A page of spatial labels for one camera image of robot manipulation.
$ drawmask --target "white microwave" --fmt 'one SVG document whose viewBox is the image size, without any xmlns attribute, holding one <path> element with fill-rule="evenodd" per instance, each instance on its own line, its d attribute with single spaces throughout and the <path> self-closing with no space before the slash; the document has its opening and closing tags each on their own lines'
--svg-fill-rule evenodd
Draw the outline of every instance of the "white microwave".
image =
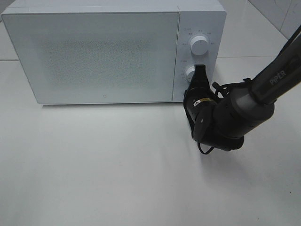
<svg viewBox="0 0 301 226">
<path fill-rule="evenodd" d="M 2 20 L 40 104 L 182 102 L 212 78 L 217 0 L 16 0 Z"/>
</svg>

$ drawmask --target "white knob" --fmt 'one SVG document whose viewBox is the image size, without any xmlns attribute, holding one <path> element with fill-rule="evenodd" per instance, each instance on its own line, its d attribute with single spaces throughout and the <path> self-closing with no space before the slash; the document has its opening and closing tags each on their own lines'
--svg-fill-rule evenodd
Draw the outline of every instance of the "white knob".
<svg viewBox="0 0 301 226">
<path fill-rule="evenodd" d="M 208 51 L 209 39 L 204 35 L 197 35 L 190 40 L 190 48 L 194 55 L 203 55 Z"/>
<path fill-rule="evenodd" d="M 191 66 L 186 70 L 186 78 L 188 82 L 191 81 L 193 75 L 194 75 L 194 66 Z"/>
</svg>

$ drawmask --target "microwave perforated window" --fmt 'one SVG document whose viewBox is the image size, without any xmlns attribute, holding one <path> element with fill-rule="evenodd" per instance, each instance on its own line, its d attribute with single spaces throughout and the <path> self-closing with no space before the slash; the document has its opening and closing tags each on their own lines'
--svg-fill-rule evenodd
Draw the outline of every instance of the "microwave perforated window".
<svg viewBox="0 0 301 226">
<path fill-rule="evenodd" d="M 177 12 L 4 17 L 39 103 L 172 101 Z"/>
</svg>

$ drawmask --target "white table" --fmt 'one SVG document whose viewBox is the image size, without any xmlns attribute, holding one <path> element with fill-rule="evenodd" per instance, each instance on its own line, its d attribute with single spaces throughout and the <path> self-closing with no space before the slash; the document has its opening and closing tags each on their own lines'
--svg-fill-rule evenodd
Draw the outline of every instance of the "white table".
<svg viewBox="0 0 301 226">
<path fill-rule="evenodd" d="M 228 12 L 217 82 L 254 77 L 286 39 Z M 1 226 L 298 226 L 301 87 L 240 150 L 200 154 L 181 104 L 41 106 L 0 23 Z"/>
</svg>

